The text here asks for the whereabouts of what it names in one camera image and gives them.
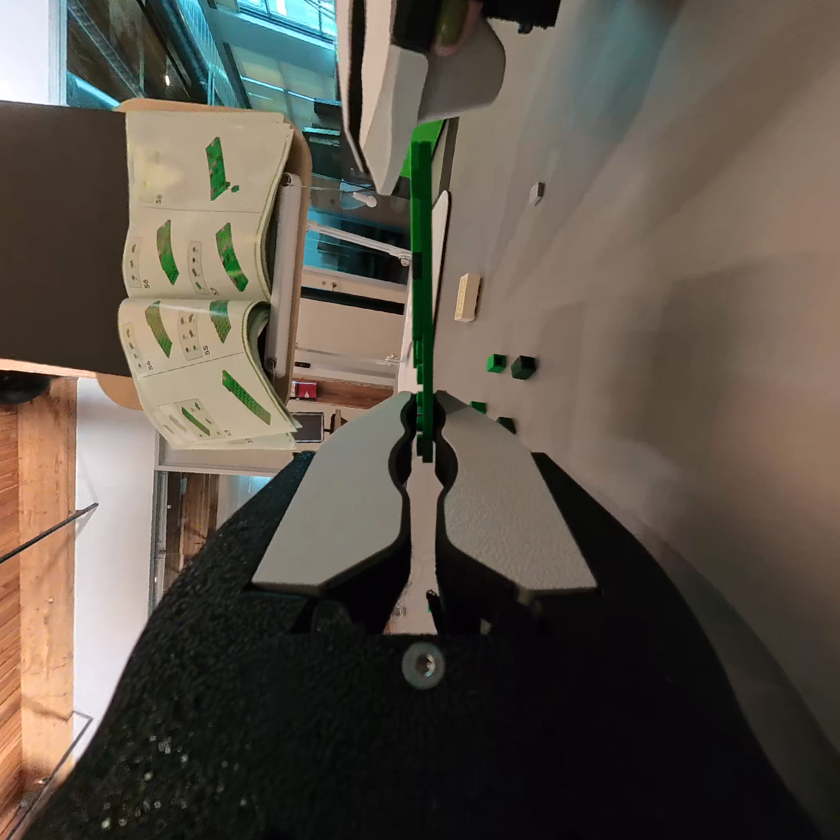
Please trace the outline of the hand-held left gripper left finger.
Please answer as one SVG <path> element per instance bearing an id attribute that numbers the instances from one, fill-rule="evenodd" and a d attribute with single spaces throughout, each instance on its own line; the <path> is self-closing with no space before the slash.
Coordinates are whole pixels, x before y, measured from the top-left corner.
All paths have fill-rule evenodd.
<path id="1" fill-rule="evenodd" d="M 366 573 L 411 569 L 416 401 L 399 392 L 330 437 L 314 454 L 251 580 L 268 592 L 326 595 Z"/>

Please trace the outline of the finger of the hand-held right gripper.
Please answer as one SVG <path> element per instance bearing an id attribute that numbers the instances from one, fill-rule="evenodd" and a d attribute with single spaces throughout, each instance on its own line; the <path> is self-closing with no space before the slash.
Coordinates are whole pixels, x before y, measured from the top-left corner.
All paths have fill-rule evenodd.
<path id="1" fill-rule="evenodd" d="M 425 54 L 366 47 L 362 59 L 362 153 L 379 194 L 391 194 L 408 152 L 427 78 Z"/>
<path id="2" fill-rule="evenodd" d="M 337 2 L 337 73 L 342 107 L 342 136 L 353 171 L 373 188 L 372 164 L 362 148 L 364 84 L 362 66 L 366 46 L 375 45 L 378 24 L 382 22 L 382 2 Z"/>

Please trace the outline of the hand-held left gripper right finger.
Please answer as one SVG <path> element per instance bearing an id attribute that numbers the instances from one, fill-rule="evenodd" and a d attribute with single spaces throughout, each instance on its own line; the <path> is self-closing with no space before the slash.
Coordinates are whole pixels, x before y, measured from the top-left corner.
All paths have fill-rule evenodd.
<path id="1" fill-rule="evenodd" d="M 522 602 L 593 592 L 595 577 L 526 445 L 446 392 L 435 407 L 438 558 L 487 572 L 489 586 L 512 588 Z"/>

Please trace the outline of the long green tiled brick plate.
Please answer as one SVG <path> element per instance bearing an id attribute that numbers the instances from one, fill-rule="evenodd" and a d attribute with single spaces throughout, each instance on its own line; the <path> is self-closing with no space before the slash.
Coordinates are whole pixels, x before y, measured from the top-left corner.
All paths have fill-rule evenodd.
<path id="1" fill-rule="evenodd" d="M 412 249 L 412 339 L 416 375 L 416 452 L 431 464 L 434 460 L 434 316 L 433 316 L 433 199 L 432 147 L 412 141 L 411 249 Z"/>

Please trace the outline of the grey desk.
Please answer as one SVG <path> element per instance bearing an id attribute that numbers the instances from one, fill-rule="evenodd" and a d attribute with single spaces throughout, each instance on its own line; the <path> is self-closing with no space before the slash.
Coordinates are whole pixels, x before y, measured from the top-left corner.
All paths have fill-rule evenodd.
<path id="1" fill-rule="evenodd" d="M 515 419 L 838 749 L 838 2 L 562 2 L 460 119 L 435 379 Z M 476 320 L 454 320 L 461 276 Z M 536 358 L 527 381 L 487 357 Z"/>

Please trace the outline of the person's right hand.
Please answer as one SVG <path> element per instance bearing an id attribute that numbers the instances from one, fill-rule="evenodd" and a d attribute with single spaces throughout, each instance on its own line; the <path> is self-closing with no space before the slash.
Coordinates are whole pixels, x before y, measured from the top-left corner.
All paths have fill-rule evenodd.
<path id="1" fill-rule="evenodd" d="M 474 33 L 483 6 L 483 1 L 441 1 L 434 30 L 436 56 L 453 56 L 460 50 Z"/>

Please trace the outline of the scattered loose green bricks group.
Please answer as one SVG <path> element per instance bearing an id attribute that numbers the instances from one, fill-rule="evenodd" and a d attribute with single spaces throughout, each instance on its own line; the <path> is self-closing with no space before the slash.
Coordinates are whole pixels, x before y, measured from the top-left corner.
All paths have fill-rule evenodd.
<path id="1" fill-rule="evenodd" d="M 492 353 L 486 360 L 486 372 L 491 374 L 501 374 L 508 371 L 511 378 L 525 382 L 531 379 L 538 369 L 538 362 L 536 358 L 528 355 L 519 355 L 513 361 L 509 362 L 508 357 L 501 353 Z M 496 423 L 507 429 L 511 434 L 518 433 L 517 423 L 514 418 L 510 416 L 498 416 Z"/>

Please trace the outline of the cream rectangular brick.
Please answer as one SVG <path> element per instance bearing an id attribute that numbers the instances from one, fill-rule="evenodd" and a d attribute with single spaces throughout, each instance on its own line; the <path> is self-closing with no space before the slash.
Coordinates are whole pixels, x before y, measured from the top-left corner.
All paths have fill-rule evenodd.
<path id="1" fill-rule="evenodd" d="M 475 272 L 468 272 L 458 280 L 455 303 L 454 320 L 456 322 L 473 322 L 480 303 L 482 276 Z"/>

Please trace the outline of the black panel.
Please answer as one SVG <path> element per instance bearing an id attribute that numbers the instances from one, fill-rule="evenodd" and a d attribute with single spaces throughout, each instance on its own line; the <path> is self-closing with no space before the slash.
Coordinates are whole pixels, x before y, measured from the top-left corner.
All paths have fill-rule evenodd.
<path id="1" fill-rule="evenodd" d="M 129 228 L 120 112 L 1 103 L 1 354 L 130 375 L 119 337 Z"/>

